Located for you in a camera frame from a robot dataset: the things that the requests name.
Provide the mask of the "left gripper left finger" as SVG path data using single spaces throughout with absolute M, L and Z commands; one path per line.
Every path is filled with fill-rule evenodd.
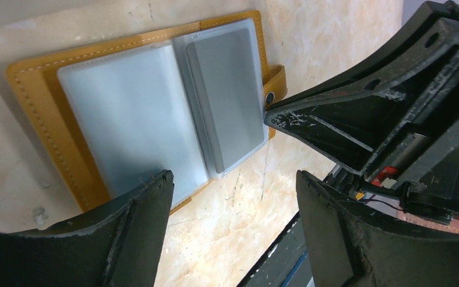
M 173 173 L 44 230 L 0 233 L 0 286 L 153 286 Z

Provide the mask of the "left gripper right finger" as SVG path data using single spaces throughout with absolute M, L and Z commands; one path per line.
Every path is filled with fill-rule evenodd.
M 296 174 L 316 286 L 459 286 L 459 234 L 411 224 Z

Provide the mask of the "mustard leather card holder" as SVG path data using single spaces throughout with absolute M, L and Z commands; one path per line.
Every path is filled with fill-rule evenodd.
M 244 19 L 252 19 L 255 24 L 264 95 L 274 93 L 273 102 L 277 103 L 287 95 L 286 71 L 283 65 L 268 63 L 262 17 L 258 10 L 97 42 L 20 60 L 7 67 L 5 76 L 17 101 L 82 211 L 86 212 L 110 201 L 111 196 L 61 88 L 57 71 L 70 64 Z

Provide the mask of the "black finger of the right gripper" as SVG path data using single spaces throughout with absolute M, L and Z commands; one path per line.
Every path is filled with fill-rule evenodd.
M 448 4 L 426 1 L 382 47 L 349 70 L 325 82 L 277 102 L 277 107 L 294 103 L 324 92 L 346 87 L 375 73 L 403 54 L 427 33 L 440 18 L 459 20 Z

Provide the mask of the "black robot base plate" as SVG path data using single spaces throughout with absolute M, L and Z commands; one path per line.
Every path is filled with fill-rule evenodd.
M 299 213 L 293 216 L 284 230 L 238 284 L 238 286 L 313 285 Z

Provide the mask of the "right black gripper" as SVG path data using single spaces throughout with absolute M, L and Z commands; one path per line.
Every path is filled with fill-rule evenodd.
M 265 124 L 364 176 L 365 192 L 448 225 L 459 219 L 459 20 L 438 19 L 362 80 L 273 104 Z

